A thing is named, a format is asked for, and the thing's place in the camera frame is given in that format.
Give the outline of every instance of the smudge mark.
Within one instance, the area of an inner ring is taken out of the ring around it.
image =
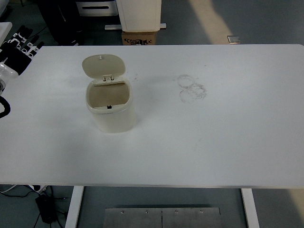
[[[194,84],[194,78],[189,75],[181,75],[177,79],[181,89],[188,89],[191,85]]]
[[[179,76],[177,83],[182,89],[180,92],[180,99],[184,103],[191,104],[198,99],[204,99],[207,95],[204,86],[195,83],[194,78],[189,75]]]

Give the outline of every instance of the trash bin lid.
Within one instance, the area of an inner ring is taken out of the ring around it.
[[[115,78],[125,73],[123,60],[114,55],[90,56],[82,62],[82,68],[86,75],[94,79],[110,75]]]

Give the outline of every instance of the small trash bin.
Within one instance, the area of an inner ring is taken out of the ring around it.
[[[119,133],[130,130],[135,120],[130,82],[122,77],[125,65],[114,55],[96,55],[82,62],[86,75],[94,80],[86,89],[86,106],[100,130]]]

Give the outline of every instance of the metal floor panel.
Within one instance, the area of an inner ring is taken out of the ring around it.
[[[104,228],[221,228],[219,208],[109,208]]]

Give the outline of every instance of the table leg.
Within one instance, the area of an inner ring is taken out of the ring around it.
[[[252,189],[241,189],[248,228],[259,228]]]
[[[65,228],[76,228],[84,186],[74,186]]]

